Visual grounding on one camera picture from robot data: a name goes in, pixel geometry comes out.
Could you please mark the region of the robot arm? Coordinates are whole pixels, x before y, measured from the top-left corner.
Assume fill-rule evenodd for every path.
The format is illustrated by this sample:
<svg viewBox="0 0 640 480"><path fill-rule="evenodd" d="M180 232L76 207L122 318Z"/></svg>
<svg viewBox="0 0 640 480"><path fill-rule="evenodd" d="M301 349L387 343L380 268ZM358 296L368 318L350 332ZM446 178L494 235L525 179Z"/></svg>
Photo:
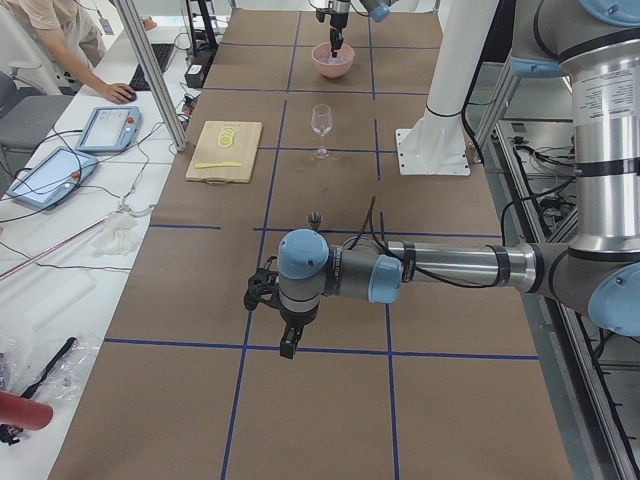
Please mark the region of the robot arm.
<svg viewBox="0 0 640 480"><path fill-rule="evenodd" d="M402 284L509 286L552 298L597 326L639 333L639 5L520 1L511 70L572 88L578 231L568 243L461 247L355 237L331 246L298 229L249 279L244 305L277 310L291 356L322 296L390 304Z"/></svg>
<svg viewBox="0 0 640 480"><path fill-rule="evenodd" d="M386 0L361 0L360 4L367 15L375 22L383 21L390 14L393 1ZM343 46L343 30L347 27L351 1L328 1L327 6L317 11L316 17L320 22L324 17L330 17L330 48L331 56L336 58Z"/></svg>

